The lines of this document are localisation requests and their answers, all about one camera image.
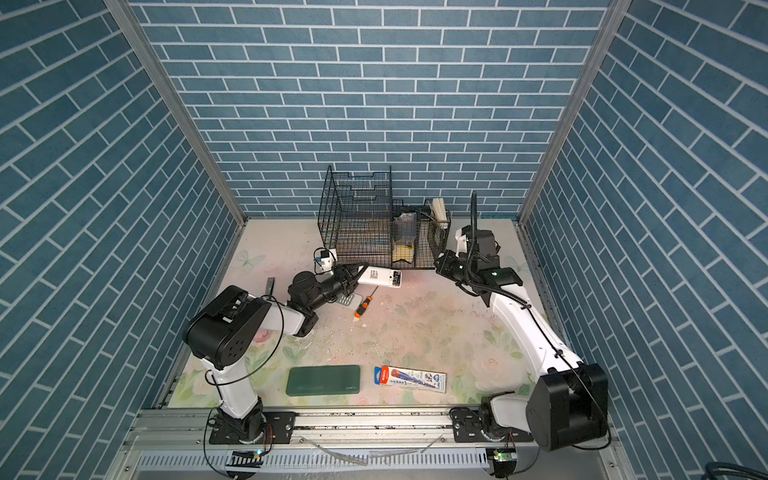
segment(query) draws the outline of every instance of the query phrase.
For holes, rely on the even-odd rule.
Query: floral tablecloth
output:
[[[531,299],[539,304],[513,223],[481,220],[479,226],[494,231],[502,246],[502,266],[518,271]],[[259,295],[266,279],[274,276],[275,296],[285,301],[293,275],[312,269],[312,253],[319,245],[316,223],[311,220],[251,220],[220,290],[233,284]],[[372,291],[370,285],[357,289],[363,296]],[[319,321],[309,335],[283,336],[275,356],[250,377],[265,405],[454,405],[477,403],[483,395],[509,390],[530,395],[533,385],[523,353],[502,321],[480,299],[465,295],[433,271],[403,271],[402,287],[380,288],[361,319],[333,304],[320,307],[317,313]],[[258,332],[246,354],[249,371],[267,358],[279,337],[279,332]],[[294,366],[349,364],[361,369],[356,395],[289,397],[285,393]],[[378,386],[373,368],[382,365],[444,372],[447,392]],[[219,397],[205,382],[204,373],[200,361],[191,356],[169,407],[215,406]]]

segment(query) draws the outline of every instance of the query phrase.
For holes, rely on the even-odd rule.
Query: green case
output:
[[[295,366],[288,373],[288,396],[360,393],[360,365]]]

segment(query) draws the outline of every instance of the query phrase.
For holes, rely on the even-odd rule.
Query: wire mesh basket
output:
[[[335,248],[341,264],[431,269],[451,221],[434,220],[429,203],[407,207],[393,200],[390,171],[352,174],[328,167],[317,226],[323,246]]]

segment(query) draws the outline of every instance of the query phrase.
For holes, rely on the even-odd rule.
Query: yellow object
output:
[[[405,260],[408,263],[413,263],[413,247],[407,245],[395,245],[392,249],[392,261]]]

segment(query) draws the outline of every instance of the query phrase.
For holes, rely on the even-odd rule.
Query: black mounting plate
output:
[[[482,431],[480,414],[477,409],[469,407],[457,407],[451,409],[449,416],[453,426],[453,441],[456,443],[493,442]],[[533,442],[533,435],[522,430],[510,429],[515,442]]]
[[[290,438],[293,434],[293,423],[296,421],[296,413],[265,412],[263,415],[266,422],[265,432],[270,430],[270,425],[272,426],[272,443],[278,445],[290,443]],[[215,421],[215,423],[210,424],[209,443],[211,445],[249,445],[240,442],[238,434],[227,428],[227,424],[222,422],[218,415],[211,417],[211,420]],[[256,442],[260,445],[263,444],[263,435]]]

